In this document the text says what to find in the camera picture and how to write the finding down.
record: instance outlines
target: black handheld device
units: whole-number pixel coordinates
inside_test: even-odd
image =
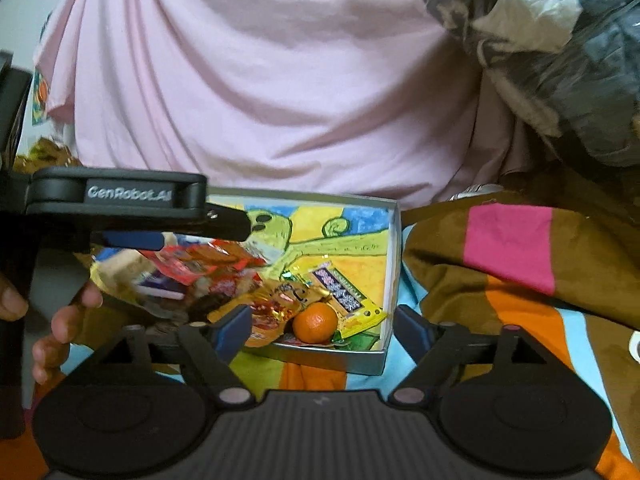
[[[199,174],[91,168],[14,173],[30,82],[31,74],[12,68],[11,56],[0,53],[0,272],[30,303],[25,318],[0,320],[0,439],[24,432],[22,407],[31,401],[31,389],[23,391],[31,373],[22,366],[25,326],[47,328],[47,318],[88,279],[74,253],[87,253],[91,241],[121,247],[123,231],[141,233],[126,237],[140,242],[133,248],[159,250],[163,231],[243,241],[251,228],[243,211],[206,202],[207,179]]]
[[[394,331],[417,367],[377,391],[270,391],[227,367],[251,331],[128,327],[47,395],[34,437],[46,480],[597,480],[611,435],[602,400],[519,326],[496,336],[434,325],[409,307]],[[152,363],[180,365],[181,383]],[[470,364],[491,371],[460,381]]]

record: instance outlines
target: orange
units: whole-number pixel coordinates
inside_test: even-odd
[[[315,345],[332,338],[338,315],[326,303],[312,303],[293,318],[293,333],[303,343]]]

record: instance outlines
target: fingernail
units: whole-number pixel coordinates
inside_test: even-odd
[[[24,301],[20,294],[8,286],[2,294],[2,307],[12,314],[19,316],[26,312],[27,302]]]

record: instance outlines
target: box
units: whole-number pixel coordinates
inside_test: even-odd
[[[367,213],[369,211],[373,212],[373,210],[376,210],[374,211],[375,213],[378,213],[380,210],[387,212],[386,218],[388,219],[388,225],[385,227],[385,230],[387,230],[385,255],[386,266],[382,304],[382,309],[387,313],[387,317],[380,325],[380,339],[371,350],[345,351],[340,349],[316,347],[301,348],[281,343],[274,343],[256,349],[244,349],[246,352],[285,362],[292,362],[318,368],[328,368],[331,370],[341,370],[355,374],[371,376],[381,375],[385,366],[386,353],[391,341],[392,317],[393,310],[397,303],[401,269],[402,229],[398,204],[393,200],[359,196],[326,195],[306,192],[279,192],[270,190],[222,189],[215,187],[209,188],[207,200],[211,203],[248,209],[250,212],[254,212],[254,216],[256,217],[255,219],[258,220],[260,219],[260,210],[262,208],[264,208],[265,211],[273,212],[275,210],[286,213],[293,209],[300,210],[300,207],[304,207],[305,205],[326,206],[326,209],[323,209],[322,211],[329,212],[332,208],[335,208],[335,211],[342,211],[339,219],[344,219],[343,217],[347,214],[346,212],[355,212],[356,214]],[[267,216],[270,215],[263,213],[262,219]],[[284,222],[284,216],[277,214],[274,216],[277,216],[277,220]],[[322,237],[326,235],[326,226],[328,226],[327,229],[330,231],[330,235],[335,233],[335,229],[344,227],[344,221],[341,223],[340,221],[335,222],[335,220],[336,219],[331,219],[325,224],[322,228],[320,238],[310,238],[310,240],[313,241],[311,244],[312,247],[318,247],[317,243],[319,239],[325,240],[325,238]],[[354,228],[354,223],[362,224],[360,221],[351,221],[346,223],[347,225],[350,225],[349,229]],[[381,236],[383,232],[384,231],[379,231],[375,233],[375,235]],[[348,232],[344,236],[345,239],[348,238],[349,243],[362,241],[360,249],[366,250],[367,234],[368,233],[359,234],[359,232],[353,234],[353,232]],[[309,240],[299,240],[297,242],[292,241],[287,246],[287,250],[289,250],[290,253],[296,253],[298,247],[305,247],[304,244],[308,241]],[[343,253],[341,256],[348,258],[346,253]],[[380,261],[379,258],[382,258],[382,255],[378,254],[378,256],[376,256],[376,262]]]

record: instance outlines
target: plastic bag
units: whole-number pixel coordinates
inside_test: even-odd
[[[565,163],[640,163],[640,0],[423,2]]]

